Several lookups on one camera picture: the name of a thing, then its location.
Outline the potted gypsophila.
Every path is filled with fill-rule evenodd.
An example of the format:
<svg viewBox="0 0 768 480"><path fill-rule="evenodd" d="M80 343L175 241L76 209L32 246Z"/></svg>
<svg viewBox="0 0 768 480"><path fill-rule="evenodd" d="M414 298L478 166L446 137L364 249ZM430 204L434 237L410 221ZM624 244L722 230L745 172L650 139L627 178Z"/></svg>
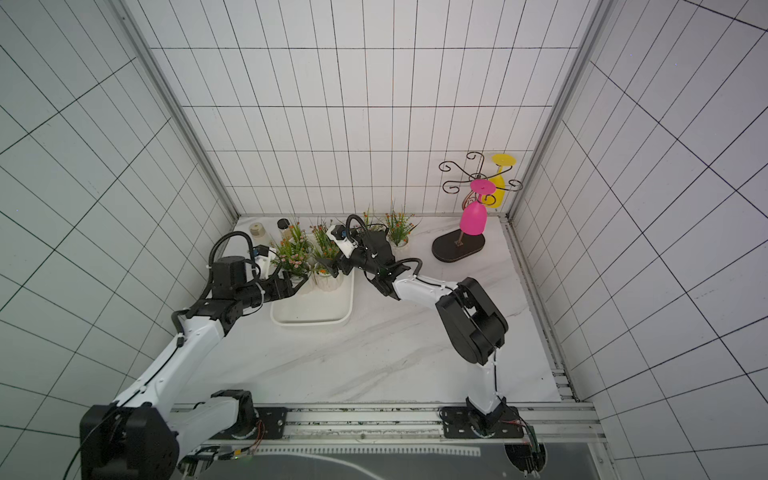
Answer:
<svg viewBox="0 0 768 480"><path fill-rule="evenodd" d="M304 275L311 272L310 263L312 256L312 245L305 232L293 224L293 238L291 241L284 241L282 238L273 246L277 254L276 267L281 271L287 271L294 275Z"/></svg>
<svg viewBox="0 0 768 480"><path fill-rule="evenodd" d="M329 266L330 259L316 257L312 276L315 285L324 292L333 292L339 289L344 282L344 275Z"/></svg>
<svg viewBox="0 0 768 480"><path fill-rule="evenodd" d="M395 247L406 245L417 226L414 222L414 215L405 211L392 210L385 214L384 221L388 229L389 241Z"/></svg>
<svg viewBox="0 0 768 480"><path fill-rule="evenodd" d="M332 259L339 252L335 241L329 236L331 224L325 220L318 221L310 227L313 252L316 258Z"/></svg>

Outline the white storage tray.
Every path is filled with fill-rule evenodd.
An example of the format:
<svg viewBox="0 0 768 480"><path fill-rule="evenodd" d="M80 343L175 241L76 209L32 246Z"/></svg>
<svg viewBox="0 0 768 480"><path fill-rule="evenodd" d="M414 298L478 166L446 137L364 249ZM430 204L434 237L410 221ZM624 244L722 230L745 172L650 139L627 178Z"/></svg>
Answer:
<svg viewBox="0 0 768 480"><path fill-rule="evenodd" d="M343 285L333 291L321 291L309 281L309 293L272 304L271 320L283 327L343 325L351 317L354 300L355 273L344 274Z"/></svg>

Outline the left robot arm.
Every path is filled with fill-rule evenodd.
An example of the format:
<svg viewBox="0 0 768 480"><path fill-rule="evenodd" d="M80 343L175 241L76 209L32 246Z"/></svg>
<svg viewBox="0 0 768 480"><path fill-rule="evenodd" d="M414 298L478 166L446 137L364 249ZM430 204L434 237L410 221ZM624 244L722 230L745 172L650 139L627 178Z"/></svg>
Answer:
<svg viewBox="0 0 768 480"><path fill-rule="evenodd" d="M270 302L294 296L307 282L275 270L264 259L226 256L209 266L201 297L173 312L174 339L111 403L83 415L80 460L84 479L168 479L185 456L218 434L262 439L263 421L247 390L219 390L192 410L172 409L195 371L235 323Z"/></svg>

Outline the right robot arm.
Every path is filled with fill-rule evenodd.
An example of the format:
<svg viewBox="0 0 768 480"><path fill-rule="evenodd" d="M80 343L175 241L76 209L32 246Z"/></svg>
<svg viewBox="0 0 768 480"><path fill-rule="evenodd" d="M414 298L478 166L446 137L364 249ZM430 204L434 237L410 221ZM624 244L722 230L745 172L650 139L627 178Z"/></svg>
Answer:
<svg viewBox="0 0 768 480"><path fill-rule="evenodd" d="M335 224L325 232L315 228L314 234L318 242L325 240L338 248L329 256L317 256L318 264L331 276L360 270L383 296L438 314L450 344L471 371L465 428L479 438L493 437L508 413L506 399L497 389L495 360L509 326L481 284L471 277L451 282L423 276L421 259L396 259L386 234L364 225Z"/></svg>

